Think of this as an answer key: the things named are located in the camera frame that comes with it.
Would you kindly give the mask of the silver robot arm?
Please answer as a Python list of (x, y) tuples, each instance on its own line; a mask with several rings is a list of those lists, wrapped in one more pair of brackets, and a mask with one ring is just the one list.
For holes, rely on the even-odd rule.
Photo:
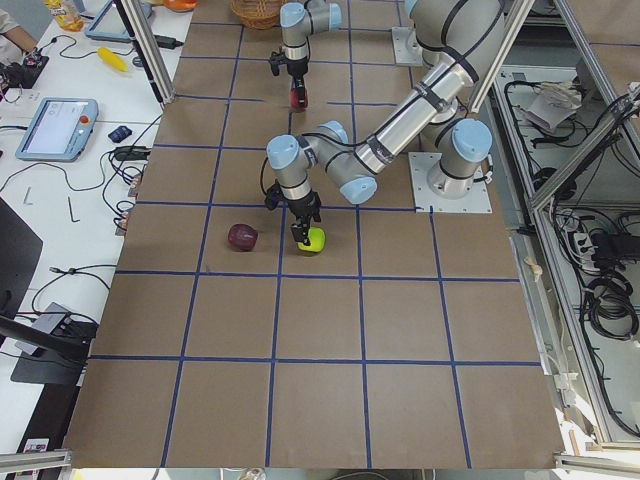
[(295, 217), (291, 232), (309, 246), (310, 229), (320, 221), (321, 200), (309, 172), (323, 168), (351, 204), (368, 201), (376, 192), (376, 177), (431, 123), (453, 114), (458, 94), (486, 79), (505, 37), (501, 1), (407, 1), (416, 40), (427, 66), (393, 113), (363, 140), (351, 143), (338, 121), (310, 132), (283, 134), (266, 146), (265, 164), (275, 174), (264, 190), (265, 206), (285, 204)]
[(308, 94), (304, 76), (308, 73), (311, 55), (310, 37), (314, 34), (334, 31), (342, 25), (342, 10), (337, 3), (327, 1), (288, 2), (279, 12), (282, 44), (271, 53), (269, 64), (274, 76), (285, 66), (291, 77), (290, 106), (304, 110), (308, 106)]

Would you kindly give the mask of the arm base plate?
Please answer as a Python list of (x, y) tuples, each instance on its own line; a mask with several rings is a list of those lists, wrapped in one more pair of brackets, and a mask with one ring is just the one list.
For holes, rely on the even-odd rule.
[(441, 154), (410, 152), (409, 170), (418, 213), (491, 214), (487, 182), (480, 163), (472, 177), (456, 179), (441, 169)]
[(413, 27), (393, 27), (391, 37), (396, 65), (419, 67), (423, 64), (422, 47), (417, 42)]

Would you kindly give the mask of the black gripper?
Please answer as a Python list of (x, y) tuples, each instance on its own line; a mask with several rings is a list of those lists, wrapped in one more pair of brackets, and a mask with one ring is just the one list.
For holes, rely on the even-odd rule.
[(303, 198), (289, 200), (288, 207), (295, 216), (290, 230), (296, 243), (309, 245), (309, 227), (313, 222), (321, 222), (321, 199), (318, 193), (308, 193)]
[(291, 76), (291, 91), (297, 90), (299, 107), (307, 106), (307, 89), (304, 76), (308, 73), (308, 58), (287, 60), (287, 72)]

